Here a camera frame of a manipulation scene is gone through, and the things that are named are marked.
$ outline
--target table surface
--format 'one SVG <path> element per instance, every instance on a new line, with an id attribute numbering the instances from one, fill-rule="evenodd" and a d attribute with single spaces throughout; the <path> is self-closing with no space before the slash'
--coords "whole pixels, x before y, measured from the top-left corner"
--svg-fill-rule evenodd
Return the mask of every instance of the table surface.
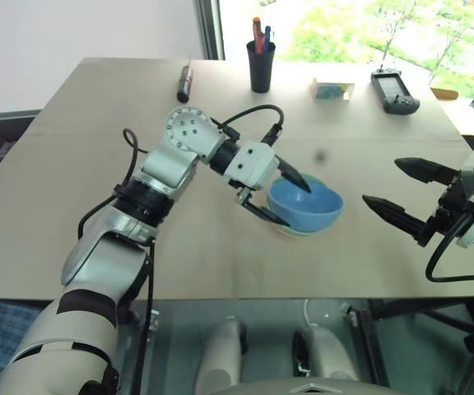
<path id="1" fill-rule="evenodd" d="M 52 299 L 77 240 L 77 222 L 110 195 L 128 167 L 129 127 L 140 145 L 161 138 L 183 60 L 85 59 L 0 164 L 0 298 Z M 192 61 L 189 105 L 224 120 L 253 105 L 283 108 L 276 151 L 345 199 L 337 222 L 308 238 L 289 238 L 235 203 L 235 190 L 199 165 L 195 180 L 160 227 L 156 298 L 436 297 L 474 295 L 474 281 L 434 284 L 424 277 L 426 248 L 380 220 L 363 193 L 392 200 L 426 219 L 441 185 L 408 178 L 393 163 L 421 156 L 458 168 L 469 148 L 427 86 L 405 83 L 421 100 L 411 116 L 383 112 L 370 68 L 275 62 L 267 94 L 249 89 L 245 63 Z M 314 101 L 312 78 L 355 80 L 350 101 Z M 242 139 L 260 138 L 275 122 L 263 111 L 235 122 Z M 324 162 L 315 154 L 323 151 Z M 266 192 L 256 193 L 259 204 Z M 439 276 L 474 274 L 474 246 L 452 245 Z"/>

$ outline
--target screwdriver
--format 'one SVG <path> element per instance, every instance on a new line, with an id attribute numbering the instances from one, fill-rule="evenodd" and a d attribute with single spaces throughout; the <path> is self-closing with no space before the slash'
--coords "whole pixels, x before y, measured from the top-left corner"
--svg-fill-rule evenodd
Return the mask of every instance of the screwdriver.
<path id="1" fill-rule="evenodd" d="M 179 89 L 177 90 L 177 99 L 180 103 L 188 103 L 189 91 L 191 90 L 191 84 L 193 82 L 193 69 L 189 66 L 191 58 L 188 60 L 188 64 L 182 67 L 179 79 Z"/>

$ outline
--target white wall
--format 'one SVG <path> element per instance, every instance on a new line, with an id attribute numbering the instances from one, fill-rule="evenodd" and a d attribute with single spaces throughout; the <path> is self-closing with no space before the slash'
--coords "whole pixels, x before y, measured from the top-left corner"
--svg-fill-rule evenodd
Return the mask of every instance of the white wall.
<path id="1" fill-rule="evenodd" d="M 42 108 L 99 56 L 203 58 L 193 0 L 0 0 L 0 112 Z"/>

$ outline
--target black cup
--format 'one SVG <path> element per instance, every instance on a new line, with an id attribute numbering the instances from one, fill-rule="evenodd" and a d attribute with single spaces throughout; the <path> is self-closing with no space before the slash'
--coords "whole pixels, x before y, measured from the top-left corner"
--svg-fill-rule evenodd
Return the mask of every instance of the black cup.
<path id="1" fill-rule="evenodd" d="M 273 55 L 276 52 L 276 45 L 270 43 L 268 52 L 255 53 L 255 42 L 246 44 L 248 59 L 250 61 L 250 82 L 252 91 L 265 93 L 270 90 L 270 79 L 272 77 Z"/>

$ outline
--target remote control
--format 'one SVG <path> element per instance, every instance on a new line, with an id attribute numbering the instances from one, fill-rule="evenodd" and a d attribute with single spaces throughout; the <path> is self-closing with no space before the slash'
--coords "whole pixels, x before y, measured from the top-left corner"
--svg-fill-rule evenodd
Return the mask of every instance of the remote control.
<path id="1" fill-rule="evenodd" d="M 386 113 L 408 115 L 418 110 L 420 101 L 411 96 L 400 74 L 402 72 L 394 68 L 379 68 L 370 74 L 370 80 Z"/>

